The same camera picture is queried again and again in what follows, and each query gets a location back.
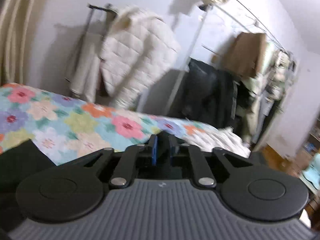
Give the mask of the black knit garment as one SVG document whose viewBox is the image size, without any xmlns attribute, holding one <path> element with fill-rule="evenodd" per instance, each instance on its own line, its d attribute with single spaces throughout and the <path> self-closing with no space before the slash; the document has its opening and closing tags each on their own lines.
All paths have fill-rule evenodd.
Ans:
<svg viewBox="0 0 320 240">
<path fill-rule="evenodd" d="M 27 140 L 1 154 L 1 207 L 15 199 L 16 189 L 25 178 L 56 165 Z"/>
</svg>

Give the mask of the metal clothes rack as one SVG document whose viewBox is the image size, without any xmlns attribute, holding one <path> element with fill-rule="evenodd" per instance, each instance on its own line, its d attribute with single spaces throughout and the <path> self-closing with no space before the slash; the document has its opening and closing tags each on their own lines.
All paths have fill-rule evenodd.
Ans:
<svg viewBox="0 0 320 240">
<path fill-rule="evenodd" d="M 296 52 L 299 37 L 292 22 L 283 22 L 280 13 L 268 18 L 277 25 L 273 30 L 238 0 L 213 6 L 208 11 L 201 10 L 200 4 L 200 0 L 172 0 L 169 5 L 170 26 L 181 46 L 173 68 L 186 69 L 191 58 L 220 68 L 233 41 L 242 32 L 265 33 L 274 48 Z"/>
</svg>

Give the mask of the black hanging coat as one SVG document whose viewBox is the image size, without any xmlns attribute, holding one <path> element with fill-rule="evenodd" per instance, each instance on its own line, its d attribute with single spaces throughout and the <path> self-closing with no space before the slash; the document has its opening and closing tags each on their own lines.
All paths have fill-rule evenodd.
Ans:
<svg viewBox="0 0 320 240">
<path fill-rule="evenodd" d="M 232 127 L 239 135 L 243 111 L 249 107 L 249 90 L 230 72 L 191 59 L 183 84 L 179 113 L 217 129 Z"/>
</svg>

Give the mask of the floral patterned bed quilt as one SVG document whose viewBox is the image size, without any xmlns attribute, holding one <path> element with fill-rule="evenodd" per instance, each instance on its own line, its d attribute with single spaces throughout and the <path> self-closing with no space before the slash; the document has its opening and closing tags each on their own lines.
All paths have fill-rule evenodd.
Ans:
<svg viewBox="0 0 320 240">
<path fill-rule="evenodd" d="M 1 151 L 32 140 L 60 165 L 106 147 L 121 152 L 162 131 L 203 151 L 220 147 L 245 158 L 250 154 L 230 128 L 117 110 L 16 83 L 1 87 Z"/>
</svg>

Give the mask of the beige hanging garment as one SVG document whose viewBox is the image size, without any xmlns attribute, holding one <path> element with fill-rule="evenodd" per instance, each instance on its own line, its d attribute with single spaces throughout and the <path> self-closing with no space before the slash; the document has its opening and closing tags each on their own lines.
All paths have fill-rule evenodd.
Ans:
<svg viewBox="0 0 320 240">
<path fill-rule="evenodd" d="M 102 36 L 97 33 L 87 33 L 78 65 L 75 71 L 71 71 L 70 91 L 82 100 L 95 103 L 95 97 L 100 79 L 99 53 L 101 49 Z"/>
</svg>

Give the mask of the white quilted puffer jacket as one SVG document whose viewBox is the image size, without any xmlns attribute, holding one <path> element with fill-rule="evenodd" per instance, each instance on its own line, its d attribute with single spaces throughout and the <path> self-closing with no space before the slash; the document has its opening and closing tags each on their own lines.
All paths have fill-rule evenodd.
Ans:
<svg viewBox="0 0 320 240">
<path fill-rule="evenodd" d="M 179 49 L 172 29 L 156 13 L 134 6 L 121 9 L 99 54 L 110 106 L 132 108 L 174 66 Z"/>
</svg>

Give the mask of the brown hanging garment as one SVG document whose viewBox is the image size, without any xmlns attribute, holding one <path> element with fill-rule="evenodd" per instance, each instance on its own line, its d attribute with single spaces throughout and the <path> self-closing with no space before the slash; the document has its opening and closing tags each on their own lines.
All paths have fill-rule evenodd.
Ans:
<svg viewBox="0 0 320 240">
<path fill-rule="evenodd" d="M 266 46 L 265 33 L 241 32 L 227 50 L 222 66 L 240 77 L 255 77 L 261 71 Z"/>
</svg>

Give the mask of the cream curtain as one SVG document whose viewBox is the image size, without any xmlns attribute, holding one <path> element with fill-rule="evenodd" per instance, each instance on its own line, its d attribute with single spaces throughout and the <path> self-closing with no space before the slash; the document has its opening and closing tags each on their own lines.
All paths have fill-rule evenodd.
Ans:
<svg viewBox="0 0 320 240">
<path fill-rule="evenodd" d="M 24 49 L 33 2 L 1 1 L 1 84 L 23 82 Z"/>
</svg>

